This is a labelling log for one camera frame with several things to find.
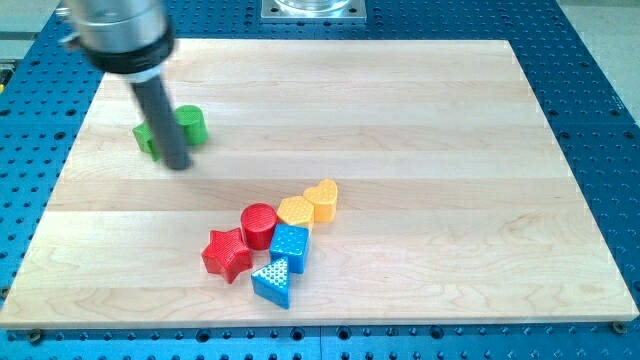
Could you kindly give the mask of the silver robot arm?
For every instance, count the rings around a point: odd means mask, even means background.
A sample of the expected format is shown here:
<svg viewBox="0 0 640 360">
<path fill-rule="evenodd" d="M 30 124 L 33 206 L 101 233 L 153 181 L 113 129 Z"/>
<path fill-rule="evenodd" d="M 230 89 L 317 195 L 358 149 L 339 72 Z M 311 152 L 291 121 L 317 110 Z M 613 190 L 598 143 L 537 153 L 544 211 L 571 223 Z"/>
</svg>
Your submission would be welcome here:
<svg viewBox="0 0 640 360">
<path fill-rule="evenodd" d="M 81 50 L 97 69 L 143 83 L 158 76 L 174 49 L 160 0 L 63 0 L 55 10 L 72 33 L 61 42 Z"/>
</svg>

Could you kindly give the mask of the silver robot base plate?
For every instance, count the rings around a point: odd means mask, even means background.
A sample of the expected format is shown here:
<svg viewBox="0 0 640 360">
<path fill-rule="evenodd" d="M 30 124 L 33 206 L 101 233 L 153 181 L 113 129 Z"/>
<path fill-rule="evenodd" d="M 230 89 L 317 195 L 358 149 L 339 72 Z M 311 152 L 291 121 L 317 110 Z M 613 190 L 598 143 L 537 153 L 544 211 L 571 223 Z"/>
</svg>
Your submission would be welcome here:
<svg viewBox="0 0 640 360">
<path fill-rule="evenodd" d="M 365 0 L 261 0 L 260 12 L 267 23 L 367 19 Z"/>
</svg>

